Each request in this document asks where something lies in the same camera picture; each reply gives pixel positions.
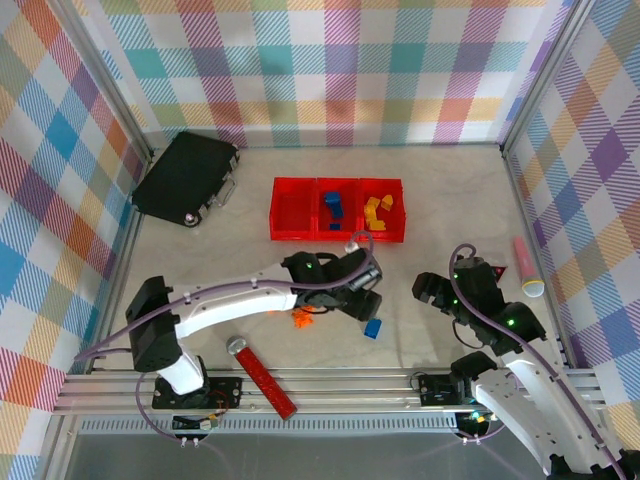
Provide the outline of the pink tube with pale cap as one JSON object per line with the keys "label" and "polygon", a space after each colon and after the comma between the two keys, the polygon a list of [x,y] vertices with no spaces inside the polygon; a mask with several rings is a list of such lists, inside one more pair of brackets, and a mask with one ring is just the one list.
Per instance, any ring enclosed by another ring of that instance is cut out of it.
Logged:
{"label": "pink tube with pale cap", "polygon": [[512,244],[523,293],[530,298],[541,297],[545,291],[545,283],[536,270],[524,238],[516,236]]}

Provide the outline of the red glitter tube silver cap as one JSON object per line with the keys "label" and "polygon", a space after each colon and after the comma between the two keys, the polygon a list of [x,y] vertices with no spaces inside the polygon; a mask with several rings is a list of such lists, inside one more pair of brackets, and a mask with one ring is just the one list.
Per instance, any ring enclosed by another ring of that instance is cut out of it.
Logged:
{"label": "red glitter tube silver cap", "polygon": [[297,407],[249,347],[246,339],[233,336],[227,340],[227,351],[242,366],[283,421],[290,419]]}

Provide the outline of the small circuit board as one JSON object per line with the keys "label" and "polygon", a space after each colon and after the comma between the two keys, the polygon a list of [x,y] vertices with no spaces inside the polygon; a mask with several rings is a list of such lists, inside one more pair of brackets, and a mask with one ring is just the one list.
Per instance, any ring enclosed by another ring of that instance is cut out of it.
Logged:
{"label": "small circuit board", "polygon": [[173,430],[210,431],[219,427],[219,419],[215,414],[205,417],[174,415],[171,428]]}
{"label": "small circuit board", "polygon": [[459,431],[468,435],[485,435],[491,429],[496,417],[489,412],[471,411],[456,414],[456,425]]}

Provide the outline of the long aluminium base rail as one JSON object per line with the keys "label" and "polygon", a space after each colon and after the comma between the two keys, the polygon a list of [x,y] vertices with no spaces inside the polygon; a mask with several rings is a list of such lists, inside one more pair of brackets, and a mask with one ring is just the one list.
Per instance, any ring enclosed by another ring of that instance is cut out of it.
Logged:
{"label": "long aluminium base rail", "polygon": [[[417,375],[409,368],[283,368],[271,369],[298,413],[386,413],[420,410],[453,411],[455,407],[421,407]],[[565,369],[576,390],[594,409],[605,406],[604,395],[591,369]],[[240,368],[210,369],[210,376],[242,379],[241,400],[232,413],[275,413],[249,375]],[[135,385],[140,374],[133,370],[94,370],[69,375],[63,383],[54,415],[136,414]],[[148,374],[140,387],[141,403],[149,410],[155,374]]]}

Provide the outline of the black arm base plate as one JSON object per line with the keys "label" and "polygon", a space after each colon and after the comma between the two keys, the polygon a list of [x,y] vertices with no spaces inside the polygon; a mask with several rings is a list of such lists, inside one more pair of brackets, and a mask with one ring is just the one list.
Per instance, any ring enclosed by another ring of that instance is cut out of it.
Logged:
{"label": "black arm base plate", "polygon": [[155,410],[228,410],[237,409],[241,400],[240,377],[207,377],[204,386],[178,395],[170,384],[157,378],[152,408]]}
{"label": "black arm base plate", "polygon": [[468,380],[457,379],[451,375],[417,376],[417,391],[422,406],[471,405],[476,400],[472,396]]}

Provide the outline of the aluminium side rail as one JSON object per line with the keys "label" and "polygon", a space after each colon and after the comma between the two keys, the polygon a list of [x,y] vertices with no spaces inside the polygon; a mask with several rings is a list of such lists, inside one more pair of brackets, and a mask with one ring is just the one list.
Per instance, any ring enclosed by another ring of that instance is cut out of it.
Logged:
{"label": "aluminium side rail", "polygon": [[545,271],[545,265],[541,258],[539,245],[537,244],[537,237],[526,209],[524,197],[519,189],[516,174],[514,173],[513,167],[510,163],[509,154],[506,151],[501,151],[501,159],[504,163],[509,184],[515,197],[523,225],[522,240],[520,241],[521,247],[514,247],[517,261],[520,261],[523,254],[525,254],[525,257],[528,259],[526,262],[525,274],[521,281],[521,289],[525,295],[538,293],[538,298],[542,298],[544,300],[554,335],[557,343],[559,344],[560,355],[563,358],[564,365],[568,368],[576,368],[576,357],[561,322],[559,305],[553,295],[550,280],[548,279],[548,275]]}
{"label": "aluminium side rail", "polygon": [[120,304],[127,285],[131,260],[142,224],[143,215],[135,207],[131,207],[119,244],[120,249],[116,255],[105,301],[98,315],[96,326],[92,331],[90,346],[108,337],[114,330],[114,325],[118,322]]}

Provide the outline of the aluminium frame post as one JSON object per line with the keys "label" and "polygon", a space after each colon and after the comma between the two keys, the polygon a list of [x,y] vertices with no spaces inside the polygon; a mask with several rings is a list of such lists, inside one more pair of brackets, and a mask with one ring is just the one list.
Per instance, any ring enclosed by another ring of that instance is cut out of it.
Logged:
{"label": "aluminium frame post", "polygon": [[531,82],[520,108],[500,143],[502,158],[507,161],[520,137],[535,115],[547,88],[562,67],[572,45],[578,37],[597,0],[572,0],[567,15],[540,63],[540,69]]}
{"label": "aluminium frame post", "polygon": [[144,134],[124,96],[121,94],[115,78],[107,67],[99,49],[85,28],[81,16],[73,6],[72,0],[46,0],[62,28],[86,64],[97,87],[106,97],[115,117],[121,123],[124,132],[131,140],[138,155],[150,165],[153,160],[153,149]]}

